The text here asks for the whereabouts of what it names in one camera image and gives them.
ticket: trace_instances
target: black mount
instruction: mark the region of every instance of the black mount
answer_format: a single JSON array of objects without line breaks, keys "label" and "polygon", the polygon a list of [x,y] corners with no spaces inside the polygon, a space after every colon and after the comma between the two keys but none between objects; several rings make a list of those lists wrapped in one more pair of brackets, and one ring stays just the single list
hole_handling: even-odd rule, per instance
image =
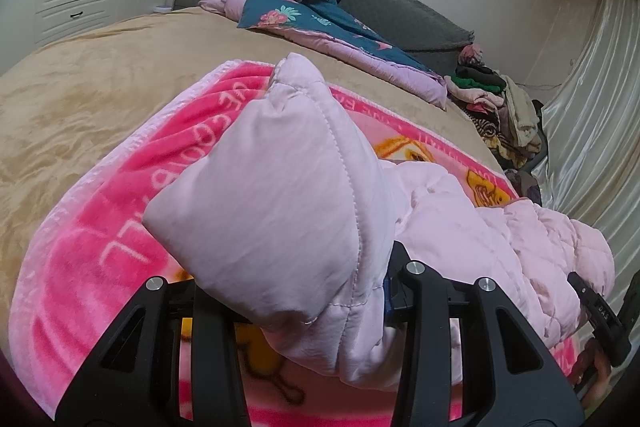
[{"label": "black mount", "polygon": [[[385,320],[406,323],[392,427],[444,427],[451,393],[449,319],[460,319],[463,417],[452,427],[578,427],[574,391],[529,323],[491,279],[443,279],[396,242]],[[193,422],[178,413],[180,325],[193,317]],[[234,322],[246,320],[198,288],[152,277],[100,338],[66,390],[64,427],[250,427]]]},{"label": "black mount", "polygon": [[[631,352],[629,333],[640,315],[640,271],[636,272],[631,279],[618,315],[613,312],[604,297],[594,292],[576,272],[571,272],[567,280],[578,294],[580,304],[587,312],[593,327],[593,336],[609,357],[611,365],[619,367]],[[597,376],[596,368],[592,363],[582,375],[582,380],[574,387],[578,399],[583,399]]]}]

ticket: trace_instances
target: pile of clothes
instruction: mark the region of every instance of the pile of clothes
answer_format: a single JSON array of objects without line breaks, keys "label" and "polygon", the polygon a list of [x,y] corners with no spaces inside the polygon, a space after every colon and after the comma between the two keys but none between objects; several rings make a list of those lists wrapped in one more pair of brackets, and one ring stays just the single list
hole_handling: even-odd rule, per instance
[{"label": "pile of clothes", "polygon": [[462,50],[456,73],[445,80],[449,98],[473,121],[502,169],[520,169],[540,152],[540,119],[529,95],[485,66],[478,45]]}]

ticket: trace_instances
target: cartoon print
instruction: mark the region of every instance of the cartoon print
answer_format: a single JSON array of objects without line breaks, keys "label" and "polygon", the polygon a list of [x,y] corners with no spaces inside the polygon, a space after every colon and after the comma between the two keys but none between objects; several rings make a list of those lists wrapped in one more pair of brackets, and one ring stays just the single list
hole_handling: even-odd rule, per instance
[{"label": "cartoon print", "polygon": [[[180,269],[170,282],[193,279],[189,273]],[[191,342],[192,318],[182,320],[180,337],[184,342]],[[244,369],[259,380],[270,381],[282,397],[292,405],[302,405],[306,394],[303,389],[287,382],[281,371],[288,362],[281,354],[276,353],[262,334],[262,330],[252,324],[236,324],[236,342],[241,353]]]},{"label": "cartoon print", "polygon": [[492,182],[482,178],[480,174],[473,172],[471,169],[466,174],[466,182],[474,192],[477,206],[498,206],[511,200],[504,190],[496,187]]},{"label": "cartoon print", "polygon": [[374,145],[373,150],[378,158],[384,160],[408,160],[416,162],[436,163],[433,155],[424,143],[411,140],[405,136],[388,138]]}]

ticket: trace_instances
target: pink fleece blanket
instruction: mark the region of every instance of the pink fleece blanket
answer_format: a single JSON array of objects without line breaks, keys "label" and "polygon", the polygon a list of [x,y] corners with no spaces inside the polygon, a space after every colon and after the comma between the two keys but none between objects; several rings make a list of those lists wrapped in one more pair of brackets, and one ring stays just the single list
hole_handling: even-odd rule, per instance
[{"label": "pink fleece blanket", "polygon": [[[98,338],[152,275],[188,275],[142,227],[146,204],[209,153],[246,104],[262,96],[273,66],[229,61],[146,122],[66,193],[34,234],[10,316],[15,370],[50,415]],[[515,196],[491,172],[436,134],[339,87],[332,94],[380,158],[432,161],[457,177],[477,206]],[[183,324],[180,407],[190,417],[190,325]],[[395,396],[362,391],[287,362],[260,330],[237,330],[254,425],[385,426]],[[571,340],[554,350],[565,373]],[[452,406],[460,415],[460,403]]]}]

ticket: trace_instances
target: curtain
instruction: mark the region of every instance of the curtain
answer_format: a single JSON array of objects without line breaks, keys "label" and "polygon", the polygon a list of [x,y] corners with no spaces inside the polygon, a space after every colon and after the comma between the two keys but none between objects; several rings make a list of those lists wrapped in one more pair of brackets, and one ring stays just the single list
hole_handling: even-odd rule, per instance
[{"label": "curtain", "polygon": [[[543,109],[543,204],[599,229],[616,261],[615,312],[640,269],[640,0],[600,0],[585,47]],[[581,331],[583,340],[590,335]],[[638,349],[640,333],[632,333]]]}]

